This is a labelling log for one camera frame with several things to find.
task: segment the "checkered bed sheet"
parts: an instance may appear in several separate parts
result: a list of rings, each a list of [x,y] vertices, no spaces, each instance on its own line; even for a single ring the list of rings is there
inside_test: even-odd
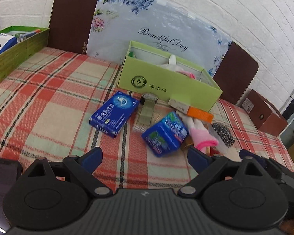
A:
[[[95,176],[117,188],[178,188],[197,174],[181,150],[157,158],[140,134],[133,132],[135,114],[116,139],[88,123],[116,91],[120,65],[86,55],[44,48],[0,83],[0,157],[19,160],[26,169],[37,157],[60,161],[99,146],[103,162]],[[121,90],[139,99],[140,95]],[[171,109],[159,103],[156,110]],[[228,157],[242,148],[272,157],[294,171],[279,138],[258,132],[239,107],[220,100],[212,109],[215,121],[226,124],[235,137]]]

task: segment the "light green cardboard box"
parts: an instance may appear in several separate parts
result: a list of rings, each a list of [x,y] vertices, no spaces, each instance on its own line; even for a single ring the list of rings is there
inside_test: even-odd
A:
[[[168,52],[130,41],[118,87],[141,94],[154,93],[166,102],[173,98],[209,111],[222,90],[203,67],[180,57],[176,57],[177,65],[195,74],[200,81],[156,65],[168,63],[170,56]]]
[[[0,31],[14,35],[20,32],[31,32],[40,29],[41,32],[22,41],[0,54],[0,82],[2,82],[15,68],[30,56],[37,53],[48,44],[49,29],[31,26],[10,26]]]

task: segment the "blue box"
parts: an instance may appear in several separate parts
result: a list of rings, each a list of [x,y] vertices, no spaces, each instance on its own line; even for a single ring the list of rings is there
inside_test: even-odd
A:
[[[89,119],[89,124],[115,138],[140,101],[116,92]]]
[[[186,138],[188,130],[175,112],[170,112],[160,122],[142,134],[142,138],[157,157],[176,151]]]

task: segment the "floral board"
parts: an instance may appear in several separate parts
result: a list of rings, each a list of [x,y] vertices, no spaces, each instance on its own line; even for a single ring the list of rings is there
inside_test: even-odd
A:
[[[98,0],[87,54],[122,63],[135,40],[194,62],[213,76],[231,38],[165,0]]]

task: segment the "gray ribbed panel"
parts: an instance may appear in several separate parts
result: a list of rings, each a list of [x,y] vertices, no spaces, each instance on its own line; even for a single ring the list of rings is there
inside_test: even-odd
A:
[[[109,199],[95,200],[80,220],[54,231],[13,228],[8,235],[283,235],[278,229],[241,232],[209,219],[195,200],[182,199],[171,189],[120,189]]]

